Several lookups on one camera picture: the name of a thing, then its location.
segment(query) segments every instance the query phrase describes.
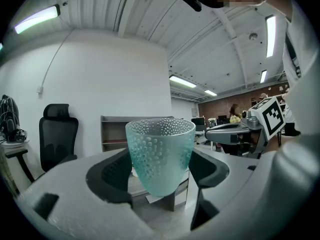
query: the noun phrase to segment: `frosted teal glass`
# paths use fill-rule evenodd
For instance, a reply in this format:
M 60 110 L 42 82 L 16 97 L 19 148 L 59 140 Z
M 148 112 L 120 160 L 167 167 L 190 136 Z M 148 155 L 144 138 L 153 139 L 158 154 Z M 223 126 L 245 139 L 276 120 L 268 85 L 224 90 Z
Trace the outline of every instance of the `frosted teal glass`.
M 173 193 L 190 161 L 195 124 L 177 118 L 148 118 L 128 123 L 125 131 L 143 187 L 156 197 Z

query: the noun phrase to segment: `white corrugated ceiling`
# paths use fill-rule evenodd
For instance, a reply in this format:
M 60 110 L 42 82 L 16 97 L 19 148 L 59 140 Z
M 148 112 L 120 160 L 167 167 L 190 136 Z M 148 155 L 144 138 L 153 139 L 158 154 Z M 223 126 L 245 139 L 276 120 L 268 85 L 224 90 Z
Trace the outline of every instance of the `white corrugated ceiling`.
M 28 16 L 54 4 L 61 15 L 37 24 L 21 34 L 13 27 Z M 276 16 L 276 43 L 266 58 L 265 17 Z M 204 93 L 218 95 L 245 92 L 258 87 L 262 70 L 267 83 L 275 83 L 283 71 L 282 53 L 286 20 L 272 7 L 212 9 L 202 6 L 195 12 L 182 0 L 27 0 L 12 20 L 2 40 L 0 56 L 36 37 L 79 29 L 105 29 L 124 36 L 137 36 L 166 48 L 168 75 L 177 75 L 197 84 L 195 88 L 171 82 L 171 95 L 197 102 L 210 100 Z M 249 40 L 257 33 L 255 40 Z

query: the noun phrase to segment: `wooden shelf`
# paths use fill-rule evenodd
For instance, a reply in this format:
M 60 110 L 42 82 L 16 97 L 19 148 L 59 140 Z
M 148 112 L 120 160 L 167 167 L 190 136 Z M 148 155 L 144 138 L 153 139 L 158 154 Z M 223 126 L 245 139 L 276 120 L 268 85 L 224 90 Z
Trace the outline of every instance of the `wooden shelf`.
M 126 139 L 114 139 L 114 140 L 105 140 L 102 144 L 103 145 L 112 145 L 112 144 L 127 144 Z

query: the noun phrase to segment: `ceiling light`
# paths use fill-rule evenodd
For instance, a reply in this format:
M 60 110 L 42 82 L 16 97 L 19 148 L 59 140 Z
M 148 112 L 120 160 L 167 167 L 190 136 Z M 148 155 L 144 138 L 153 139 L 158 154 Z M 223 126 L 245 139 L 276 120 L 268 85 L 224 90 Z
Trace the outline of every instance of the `ceiling light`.
M 212 92 L 210 90 L 205 90 L 204 92 L 207 93 L 207 94 L 210 94 L 212 96 L 217 96 L 214 92 Z
M 177 83 L 183 84 L 183 85 L 185 85 L 185 86 L 189 86 L 189 87 L 191 87 L 191 88 L 196 87 L 195 84 L 193 84 L 193 83 L 191 83 L 191 82 L 188 82 L 188 81 L 186 81 L 186 80 L 183 80 L 183 79 L 181 79 L 181 78 L 179 78 L 179 77 L 176 77 L 175 75 L 170 76 L 169 79 L 170 79 L 171 81 L 175 81 L 175 82 L 177 82 Z
M 276 41 L 276 16 L 269 16 L 265 18 L 266 21 L 266 37 L 267 48 L 266 57 L 271 57 L 274 54 L 275 41 Z
M 40 23 L 53 18 L 56 18 L 60 15 L 60 7 L 58 4 L 51 6 L 47 9 L 41 10 L 30 17 L 26 18 L 18 25 L 14 27 L 17 34 L 20 34 L 22 31 Z
M 266 80 L 266 76 L 267 76 L 267 71 L 266 70 L 262 71 L 260 84 L 262 84 Z

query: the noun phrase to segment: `mesh chair back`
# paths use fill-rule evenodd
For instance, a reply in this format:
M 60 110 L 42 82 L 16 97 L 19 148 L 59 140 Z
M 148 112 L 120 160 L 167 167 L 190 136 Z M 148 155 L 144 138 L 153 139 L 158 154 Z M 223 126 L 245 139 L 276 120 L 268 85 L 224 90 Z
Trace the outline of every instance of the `mesh chair back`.
M 74 154 L 79 122 L 69 116 L 68 107 L 69 104 L 49 104 L 40 119 L 40 160 L 45 172 Z

